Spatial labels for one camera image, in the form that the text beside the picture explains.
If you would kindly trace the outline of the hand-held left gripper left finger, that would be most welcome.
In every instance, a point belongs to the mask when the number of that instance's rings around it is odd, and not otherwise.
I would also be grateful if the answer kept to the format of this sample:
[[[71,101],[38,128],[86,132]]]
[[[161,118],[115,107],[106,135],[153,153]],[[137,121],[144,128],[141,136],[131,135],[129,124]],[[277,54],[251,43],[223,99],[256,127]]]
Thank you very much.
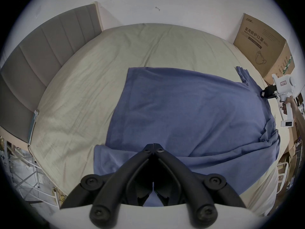
[[[121,204],[143,206],[153,191],[154,144],[131,157],[116,172],[89,174],[67,196],[61,209],[92,205],[90,221],[97,227],[114,227]]]

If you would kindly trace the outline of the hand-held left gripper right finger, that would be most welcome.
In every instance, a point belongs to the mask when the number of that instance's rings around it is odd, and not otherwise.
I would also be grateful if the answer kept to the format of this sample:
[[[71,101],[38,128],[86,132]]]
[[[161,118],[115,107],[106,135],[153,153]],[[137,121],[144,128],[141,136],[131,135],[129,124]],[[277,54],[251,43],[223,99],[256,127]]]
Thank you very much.
[[[246,208],[222,175],[192,172],[160,144],[154,144],[154,191],[164,206],[187,204],[193,226],[211,226],[216,222],[216,202]]]

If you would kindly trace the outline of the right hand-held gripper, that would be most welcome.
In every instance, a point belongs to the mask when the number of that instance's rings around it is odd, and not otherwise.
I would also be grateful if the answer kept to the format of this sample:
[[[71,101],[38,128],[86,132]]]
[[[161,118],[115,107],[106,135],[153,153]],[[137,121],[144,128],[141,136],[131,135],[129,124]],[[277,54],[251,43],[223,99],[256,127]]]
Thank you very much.
[[[260,92],[261,98],[279,98],[284,102],[287,97],[293,96],[295,90],[294,79],[291,75],[283,75],[278,78],[276,74],[272,74],[274,83]],[[293,113],[290,104],[287,105],[287,119],[282,117],[281,127],[293,127]]]

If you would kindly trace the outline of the person's right hand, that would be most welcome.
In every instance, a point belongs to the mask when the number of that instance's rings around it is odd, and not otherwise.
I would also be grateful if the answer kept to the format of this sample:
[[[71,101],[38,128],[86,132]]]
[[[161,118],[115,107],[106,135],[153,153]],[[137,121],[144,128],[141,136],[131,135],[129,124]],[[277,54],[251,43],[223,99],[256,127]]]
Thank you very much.
[[[290,104],[292,112],[297,108],[293,96],[287,97],[286,100],[282,103],[282,110],[285,115],[287,115],[287,105]]]

